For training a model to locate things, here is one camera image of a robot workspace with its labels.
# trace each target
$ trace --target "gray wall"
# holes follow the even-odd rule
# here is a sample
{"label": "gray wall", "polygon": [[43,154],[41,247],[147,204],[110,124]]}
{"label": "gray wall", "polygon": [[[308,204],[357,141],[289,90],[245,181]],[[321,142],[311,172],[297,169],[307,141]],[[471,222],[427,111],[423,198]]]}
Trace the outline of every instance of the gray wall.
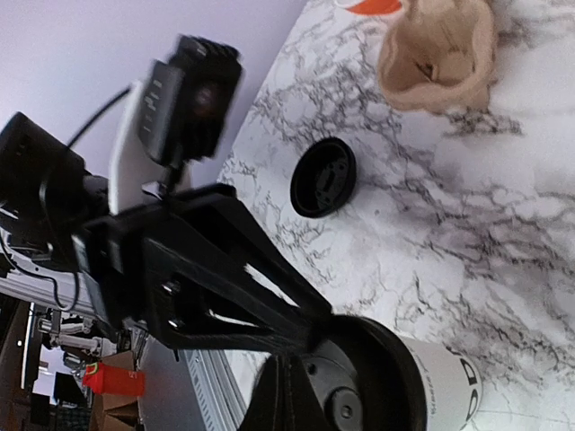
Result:
{"label": "gray wall", "polygon": [[[0,13],[0,127],[17,110],[66,141],[112,94],[145,77],[179,33],[226,42],[245,76],[218,158],[194,172],[217,176],[235,134],[306,0],[26,0]],[[105,174],[121,108],[77,151]]]}

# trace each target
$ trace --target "cardboard box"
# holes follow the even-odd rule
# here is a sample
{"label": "cardboard box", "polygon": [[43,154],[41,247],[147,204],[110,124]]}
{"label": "cardboard box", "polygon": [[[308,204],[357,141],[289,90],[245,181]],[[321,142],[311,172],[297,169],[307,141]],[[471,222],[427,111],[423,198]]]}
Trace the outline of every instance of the cardboard box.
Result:
{"label": "cardboard box", "polygon": [[[135,371],[134,354],[124,352],[102,359],[106,365]],[[90,431],[132,431],[139,418],[136,397],[94,395]]]}

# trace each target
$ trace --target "red bin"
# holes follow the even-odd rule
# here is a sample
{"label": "red bin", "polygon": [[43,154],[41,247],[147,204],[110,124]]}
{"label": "red bin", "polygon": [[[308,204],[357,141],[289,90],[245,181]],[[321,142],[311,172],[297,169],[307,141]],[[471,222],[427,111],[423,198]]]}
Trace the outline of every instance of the red bin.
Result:
{"label": "red bin", "polygon": [[99,395],[141,397],[146,391],[146,375],[116,366],[92,364],[86,367],[83,385]]}

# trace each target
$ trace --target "orange object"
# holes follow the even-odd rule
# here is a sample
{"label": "orange object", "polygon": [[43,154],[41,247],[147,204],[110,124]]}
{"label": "orange object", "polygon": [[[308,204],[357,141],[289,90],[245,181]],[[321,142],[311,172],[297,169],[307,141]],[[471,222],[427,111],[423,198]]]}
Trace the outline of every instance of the orange object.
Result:
{"label": "orange object", "polygon": [[93,364],[86,367],[83,385],[99,395],[141,397],[146,392],[146,375],[116,366]]}
{"label": "orange object", "polygon": [[360,15],[386,15],[402,9],[399,0],[335,0],[335,4]]}

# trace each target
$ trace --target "black plastic lid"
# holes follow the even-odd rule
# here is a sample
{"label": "black plastic lid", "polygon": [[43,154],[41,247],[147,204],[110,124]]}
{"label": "black plastic lid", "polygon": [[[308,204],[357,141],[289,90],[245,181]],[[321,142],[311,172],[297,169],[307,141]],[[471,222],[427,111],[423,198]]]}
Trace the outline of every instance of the black plastic lid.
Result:
{"label": "black plastic lid", "polygon": [[356,158],[341,139],[328,137],[301,158],[291,181],[291,203],[303,217],[319,218],[345,205],[356,184]]}

